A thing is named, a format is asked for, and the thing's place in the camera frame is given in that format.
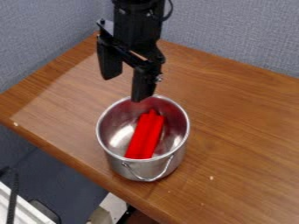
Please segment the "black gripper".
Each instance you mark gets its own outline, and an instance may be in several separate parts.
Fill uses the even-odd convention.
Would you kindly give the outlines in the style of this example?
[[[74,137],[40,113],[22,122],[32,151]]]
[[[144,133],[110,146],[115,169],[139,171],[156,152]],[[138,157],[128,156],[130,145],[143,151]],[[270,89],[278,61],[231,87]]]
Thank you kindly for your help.
[[[98,21],[98,63],[103,79],[123,73],[123,63],[135,67],[131,101],[140,102],[155,93],[164,55],[156,42],[164,17],[163,5],[115,5],[114,20]]]

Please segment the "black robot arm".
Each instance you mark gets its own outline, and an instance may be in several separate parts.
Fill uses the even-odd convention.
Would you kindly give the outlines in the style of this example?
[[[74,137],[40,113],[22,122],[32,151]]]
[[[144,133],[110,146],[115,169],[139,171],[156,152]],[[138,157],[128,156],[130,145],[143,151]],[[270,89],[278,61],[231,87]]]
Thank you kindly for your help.
[[[112,0],[114,20],[98,21],[98,62],[104,80],[134,68],[131,101],[155,93],[166,61],[156,42],[164,21],[164,0]]]

